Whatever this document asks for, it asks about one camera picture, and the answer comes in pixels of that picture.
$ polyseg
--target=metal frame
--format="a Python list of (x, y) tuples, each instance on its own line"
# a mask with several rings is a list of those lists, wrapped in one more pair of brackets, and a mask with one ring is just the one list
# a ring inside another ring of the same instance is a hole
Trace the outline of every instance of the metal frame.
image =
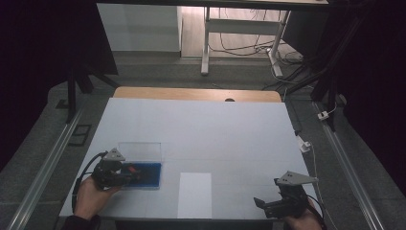
[(332, 2), (328, 4), (260, 1), (260, 0), (98, 0), (97, 3), (128, 4), (128, 5), (156, 5), (156, 6), (185, 6), (185, 7), (213, 7), (262, 9), (279, 11), (332, 12), (340, 9), (359, 9), (370, 0), (360, 0), (357, 3)]
[[(320, 109), (319, 105), (317, 105), (316, 103), (313, 103), (313, 107), (318, 113), (322, 112), (323, 110)], [(370, 196), (364, 189), (364, 186), (362, 185), (358, 174), (351, 164), (350, 159), (343, 145), (341, 144), (338, 134), (331, 130), (327, 122), (322, 121), (322, 123), (326, 137), (328, 138), (331, 147), (334, 150), (335, 155), (337, 156), (337, 160), (340, 163), (341, 168), (343, 169), (344, 175), (346, 176), (346, 179), (350, 184), (355, 198), (358, 200), (359, 206), (364, 213), (365, 220), (372, 230), (384, 230), (385, 227), (383, 226), (383, 223), (381, 222), (380, 217), (371, 202)]]
[(49, 179), (51, 178), (52, 173), (54, 172), (60, 156), (62, 155), (66, 145), (68, 144), (69, 138), (71, 137), (75, 126), (80, 119), (86, 102), (87, 97), (84, 98), (84, 102), (81, 103), (81, 106), (78, 109), (76, 115), (72, 118), (71, 123), (67, 124), (62, 130), (62, 133), (60, 134), (59, 138), (57, 139), (56, 143), (45, 159), (44, 164), (41, 166), (41, 169), (36, 174), (36, 177), (31, 184), (30, 189), (25, 194), (20, 206), (12, 217), (9, 226), (7, 227), (8, 230), (25, 228), (31, 214), (34, 211), (36, 203), (39, 201)]
[(278, 64), (276, 53), (282, 39), (282, 34), (286, 26), (286, 21), (290, 11), (286, 11), (282, 20), (277, 21), (250, 21), (250, 20), (234, 20), (234, 19), (211, 19), (210, 7), (206, 8), (205, 17), (205, 34), (202, 54), (201, 75), (209, 74), (209, 34), (224, 33), (224, 34), (241, 34), (241, 35), (274, 35), (275, 41), (268, 52), (269, 59), (272, 63), (272, 68), (277, 78), (282, 77), (281, 67)]

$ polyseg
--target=wooden table edge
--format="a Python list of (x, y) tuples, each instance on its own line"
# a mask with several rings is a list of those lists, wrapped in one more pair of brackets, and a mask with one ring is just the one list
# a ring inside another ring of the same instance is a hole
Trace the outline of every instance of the wooden table edge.
[(192, 100), (217, 101), (226, 100), (251, 103), (281, 103), (281, 96), (276, 91), (196, 89), (196, 88), (160, 88), (160, 87), (118, 87), (113, 98), (137, 98), (157, 100)]

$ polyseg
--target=wall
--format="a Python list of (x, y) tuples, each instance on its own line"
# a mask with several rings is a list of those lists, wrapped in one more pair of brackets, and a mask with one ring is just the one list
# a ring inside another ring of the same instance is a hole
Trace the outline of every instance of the wall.
[(112, 51), (181, 50), (181, 8), (98, 4)]

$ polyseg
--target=cable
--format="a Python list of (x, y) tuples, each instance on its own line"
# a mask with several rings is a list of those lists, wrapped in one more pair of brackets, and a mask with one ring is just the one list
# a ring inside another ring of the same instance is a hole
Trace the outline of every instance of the cable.
[(336, 108), (337, 108), (337, 103), (335, 103), (334, 108), (331, 111), (329, 111), (327, 114), (330, 114), (330, 113), (334, 112)]
[(320, 210), (322, 211), (322, 218), (324, 219), (325, 218), (325, 212), (323, 211), (324, 206), (315, 197), (313, 197), (311, 195), (307, 195), (307, 196), (310, 197), (311, 199), (313, 199), (319, 205)]
[[(290, 74), (288, 77), (286, 77), (286, 79), (287, 79), (287, 80), (295, 79), (297, 76), (294, 76), (294, 75), (299, 75), (299, 73), (301, 73), (301, 72), (303, 71), (301, 68), (304, 68), (304, 66), (302, 66), (302, 65), (299, 66), (292, 74)], [(277, 85), (277, 84), (279, 84), (279, 83), (281, 83), (281, 82), (280, 82), (280, 81), (277, 81), (277, 82), (274, 82), (274, 83), (271, 83), (271, 84), (267, 84), (267, 85), (263, 86), (261, 90), (265, 90), (265, 89), (267, 89), (267, 88), (269, 88), (269, 87), (271, 87), (271, 86)], [(278, 87), (275, 89), (275, 91), (278, 90), (281, 86), (283, 86), (283, 83), (282, 83), (282, 85), (278, 86)]]
[(277, 60), (275, 63), (272, 64), (272, 69), (271, 69), (271, 73), (272, 73), (272, 76), (274, 77), (274, 79), (276, 79), (276, 80), (278, 80), (278, 81), (281, 81), (281, 82), (284, 82), (284, 83), (297, 83), (296, 81), (279, 79), (279, 78), (275, 75), (275, 73), (274, 73), (274, 65), (275, 65), (277, 62), (278, 62), (278, 60)]
[[(309, 142), (309, 143), (310, 143), (310, 146), (311, 146), (311, 150), (312, 150), (312, 152), (313, 152), (314, 175), (315, 175), (316, 178), (318, 178), (318, 176), (317, 176), (317, 165), (316, 165), (316, 153), (315, 153), (315, 151), (314, 151), (313, 143), (311, 143), (311, 142)], [(322, 193), (320, 192), (320, 187), (319, 187), (319, 183), (318, 183), (318, 182), (316, 183), (316, 188), (317, 188), (317, 192), (319, 193), (320, 200), (321, 200), (322, 203), (324, 204), (325, 202), (323, 201)], [(325, 210), (326, 210), (326, 213), (327, 213), (328, 218), (330, 219), (332, 225), (334, 226), (334, 228), (335, 228), (336, 230), (338, 230), (337, 226), (335, 226), (335, 223), (334, 223), (334, 221), (332, 220), (331, 215), (329, 214), (328, 209), (327, 209), (326, 207), (325, 207)]]
[[(280, 194), (281, 194), (282, 196), (287, 196), (287, 197), (289, 197), (290, 199), (295, 200), (295, 201), (297, 201), (297, 202), (301, 202), (301, 200), (300, 200), (298, 197), (296, 197), (296, 196), (294, 196), (294, 195), (291, 195), (291, 194), (289, 194), (289, 193), (280, 192)], [(323, 215), (323, 216), (320, 215), (320, 213), (319, 213), (312, 205), (310, 205), (309, 202), (306, 203), (305, 208), (306, 208), (308, 211), (310, 211), (310, 212), (316, 217), (317, 221), (320, 223), (320, 226), (322, 227), (322, 230), (327, 230), (327, 226), (326, 226), (326, 223), (325, 223), (324, 215)]]
[[(226, 17), (228, 18), (229, 16), (228, 16), (228, 14), (227, 14), (227, 9), (225, 8), (224, 11), (225, 11)], [(251, 10), (251, 12), (252, 12), (252, 11), (255, 11), (255, 12), (256, 12), (256, 15), (255, 15), (251, 20), (253, 20), (254, 18), (256, 18), (256, 17), (258, 16), (258, 13), (259, 13), (259, 10)], [(264, 14), (262, 20), (265, 20), (266, 14), (267, 14), (267, 10), (265, 11), (265, 14)], [(221, 18), (221, 8), (218, 8), (218, 18)], [(244, 46), (244, 47), (237, 47), (237, 48), (226, 48), (226, 47), (224, 46), (224, 43), (223, 43), (223, 36), (222, 36), (222, 33), (220, 33), (220, 43), (221, 43), (221, 47), (223, 48), (223, 50), (222, 50), (222, 51), (221, 51), (221, 50), (215, 50), (215, 49), (213, 49), (213, 48), (210, 46), (210, 44), (209, 44), (209, 48), (210, 48), (212, 51), (214, 51), (214, 52), (222, 52), (222, 53), (226, 53), (226, 54), (234, 55), (234, 56), (243, 56), (243, 57), (244, 57), (244, 56), (251, 56), (251, 55), (258, 54), (261, 50), (264, 50), (264, 49), (267, 49), (267, 48), (270, 48), (270, 47), (271, 47), (271, 46), (260, 47), (260, 46), (262, 46), (262, 45), (264, 45), (264, 44), (268, 44), (268, 43), (273, 42), (273, 40), (272, 40), (272, 41), (267, 41), (267, 42), (264, 42), (264, 43), (261, 43), (260, 45), (258, 45), (259, 37), (260, 37), (260, 35), (258, 35), (258, 37), (257, 37), (256, 42), (255, 42), (254, 45)], [(243, 49), (248, 49), (248, 48), (254, 48), (254, 49), (255, 49), (255, 52), (254, 52), (254, 53), (250, 53), (250, 54), (245, 54), (245, 55), (241, 55), (241, 54), (236, 54), (236, 53), (230, 52), (230, 51), (234, 51), (234, 50), (243, 50)]]
[(302, 64), (304, 61), (302, 59), (294, 59), (296, 61), (292, 61), (290, 59), (287, 58), (288, 55), (290, 54), (294, 54), (294, 53), (299, 53), (297, 51), (293, 51), (293, 52), (289, 52), (287, 54), (284, 55), (284, 58), (281, 57), (281, 53), (279, 51), (277, 51), (277, 54), (279, 56), (278, 60), (281, 61), (281, 63), (283, 63), (284, 61), (287, 63), (283, 63), (284, 65), (295, 65), (295, 64)]
[(80, 183), (83, 179), (83, 176), (85, 174), (87, 174), (87, 169), (89, 169), (90, 165), (98, 158), (98, 157), (104, 157), (108, 152), (101, 152), (97, 155), (95, 155), (90, 161), (89, 163), (87, 163), (86, 167), (84, 167), (83, 171), (81, 172), (80, 177), (77, 178), (76, 182), (75, 182), (75, 187), (74, 190), (72, 192), (72, 212), (75, 213), (75, 207), (76, 207), (76, 202), (77, 202), (77, 195), (78, 195), (78, 191), (79, 191), (79, 186)]

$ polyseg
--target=black cable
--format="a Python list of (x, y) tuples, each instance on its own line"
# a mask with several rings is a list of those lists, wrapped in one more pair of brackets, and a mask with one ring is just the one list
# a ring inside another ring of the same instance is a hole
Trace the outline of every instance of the black cable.
[(254, 18), (257, 19), (258, 14), (259, 14), (259, 10), (258, 9), (250, 10), (250, 12), (255, 12), (255, 15), (251, 18), (251, 20), (254, 20)]
[[(299, 66), (299, 67), (298, 67), (292, 74), (290, 74), (284, 81), (292, 81), (292, 80), (294, 80), (294, 79), (303, 71), (304, 68), (305, 68), (305, 67), (304, 67), (303, 65)], [(272, 87), (272, 86), (275, 86), (275, 85), (277, 85), (277, 84), (280, 84), (280, 86), (278, 86), (278, 88), (277, 88), (277, 89), (280, 89), (283, 85), (286, 84), (286, 82), (283, 82), (283, 81), (279, 81), (279, 80), (278, 80), (277, 82), (274, 82), (274, 83), (267, 84), (267, 85), (263, 86), (261, 90), (265, 90), (265, 89), (267, 89), (267, 88), (269, 88), (269, 87)]]
[(290, 55), (290, 54), (295, 54), (295, 53), (299, 53), (299, 52), (293, 51), (293, 52), (286, 53), (286, 54), (284, 55), (284, 58), (282, 58), (282, 57), (281, 57), (281, 53), (280, 53), (280, 52), (277, 52), (277, 54), (278, 54), (278, 56), (279, 56), (280, 62), (281, 62), (282, 64), (284, 64), (284, 65), (302, 64), (302, 63), (303, 63), (303, 60), (302, 60), (302, 59), (296, 59), (296, 61), (292, 61), (292, 60), (290, 60), (290, 59), (287, 58), (288, 55)]
[[(265, 11), (265, 14), (264, 14), (262, 20), (265, 20), (266, 14), (267, 14), (267, 10)], [(218, 18), (221, 18), (221, 8), (218, 8)], [(214, 52), (222, 52), (222, 53), (226, 53), (226, 54), (229, 54), (229, 55), (235, 55), (235, 56), (251, 56), (251, 55), (255, 55), (255, 54), (259, 53), (260, 50), (264, 50), (264, 49), (266, 49), (266, 48), (269, 48), (269, 47), (256, 47), (256, 46), (261, 46), (261, 45), (264, 45), (264, 44), (268, 44), (268, 43), (273, 42), (274, 40), (272, 40), (272, 41), (267, 41), (267, 42), (264, 42), (264, 43), (261, 43), (261, 44), (258, 44), (258, 41), (259, 41), (259, 35), (258, 35), (257, 40), (256, 40), (256, 43), (255, 43), (254, 45), (244, 46), (244, 47), (237, 47), (237, 48), (226, 48), (226, 47), (224, 46), (224, 43), (223, 43), (223, 36), (222, 36), (222, 33), (220, 33), (220, 43), (221, 43), (221, 47), (223, 48), (223, 51), (215, 50), (215, 49), (213, 49), (212, 47), (210, 47), (210, 45), (209, 45), (209, 48), (210, 48), (212, 51), (214, 51)], [(240, 54), (236, 54), (236, 53), (230, 52), (230, 51), (235, 51), (235, 50), (248, 49), (248, 48), (252, 48), (252, 47), (253, 47), (256, 51), (255, 51), (254, 53), (250, 53), (250, 54), (246, 54), (246, 55), (240, 55)]]
[(226, 17), (228, 18), (227, 8), (224, 8), (224, 13), (226, 14)]
[(210, 44), (209, 44), (209, 48), (210, 48), (212, 51), (214, 51), (214, 52), (222, 52), (222, 53), (226, 53), (226, 54), (230, 54), (230, 55), (235, 55), (235, 56), (251, 56), (251, 55), (255, 55), (255, 54), (259, 53), (259, 51), (260, 51), (260, 50), (257, 50), (257, 51), (255, 51), (254, 53), (241, 55), (241, 54), (236, 54), (236, 53), (229, 52), (229, 51), (226, 51), (226, 50), (215, 50), (215, 49), (213, 49), (213, 48), (210, 46)]
[(108, 152), (101, 152), (97, 155), (95, 155), (90, 161), (89, 163), (87, 163), (86, 167), (84, 167), (83, 171), (81, 172), (80, 177), (77, 178), (76, 182), (75, 182), (75, 187), (74, 190), (72, 192), (72, 213), (75, 213), (75, 207), (76, 207), (76, 203), (77, 203), (77, 196), (78, 196), (78, 191), (79, 191), (79, 186), (80, 183), (84, 177), (85, 174), (87, 174), (87, 169), (89, 169), (90, 165), (100, 156), (100, 157), (104, 157)]
[(319, 204), (320, 209), (322, 210), (323, 216), (321, 216), (321, 215), (319, 214), (319, 212), (317, 212), (317, 210), (316, 210), (313, 206), (311, 206), (309, 203), (307, 204), (307, 209), (308, 209), (310, 212), (312, 212), (312, 213), (316, 216), (317, 220), (319, 220), (319, 223), (320, 223), (320, 225), (322, 226), (322, 230), (327, 230), (327, 226), (326, 226), (326, 223), (325, 223), (325, 214), (324, 214), (324, 212), (323, 212), (323, 207), (322, 207), (322, 205), (321, 205), (321, 204), (319, 203), (319, 201), (317, 201), (313, 196), (311, 196), (311, 195), (307, 195), (307, 196), (310, 197), (310, 198), (312, 198), (314, 201), (317, 202), (317, 204)]
[(311, 196), (311, 195), (307, 195), (307, 196), (310, 197), (311, 199), (313, 199), (314, 201), (316, 201), (316, 203), (319, 205), (320, 210), (322, 210), (322, 218), (324, 219), (325, 218), (325, 212), (323, 210), (324, 210), (325, 207), (316, 198), (314, 198), (313, 196)]
[[(291, 75), (289, 75), (286, 80), (287, 81), (293, 81), (295, 80), (299, 74), (301, 74), (303, 72), (303, 70), (306, 68), (305, 65), (301, 65), (299, 66)], [(280, 86), (278, 86), (278, 88), (275, 89), (275, 91), (279, 90), (282, 86), (286, 85), (286, 82), (282, 82), (282, 84)]]

